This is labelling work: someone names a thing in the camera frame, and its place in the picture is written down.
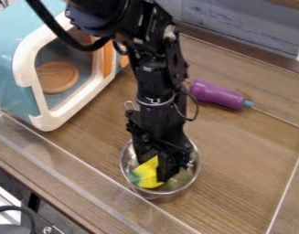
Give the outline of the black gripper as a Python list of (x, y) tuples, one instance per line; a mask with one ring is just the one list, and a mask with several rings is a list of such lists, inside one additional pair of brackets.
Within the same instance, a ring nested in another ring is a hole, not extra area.
[(141, 165), (157, 155), (156, 175), (158, 182), (185, 168), (192, 146), (182, 131), (186, 118), (186, 98), (162, 100), (137, 98), (138, 110), (126, 110), (126, 131), (132, 135), (134, 156)]

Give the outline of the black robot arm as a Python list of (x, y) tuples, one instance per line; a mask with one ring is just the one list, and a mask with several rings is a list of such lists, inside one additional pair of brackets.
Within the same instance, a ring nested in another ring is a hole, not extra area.
[(188, 64), (172, 16), (153, 0), (68, 0), (66, 10), (80, 30), (126, 48), (140, 106), (125, 113), (126, 131), (137, 162), (156, 157), (156, 176), (164, 182), (186, 166), (192, 152), (182, 132)]

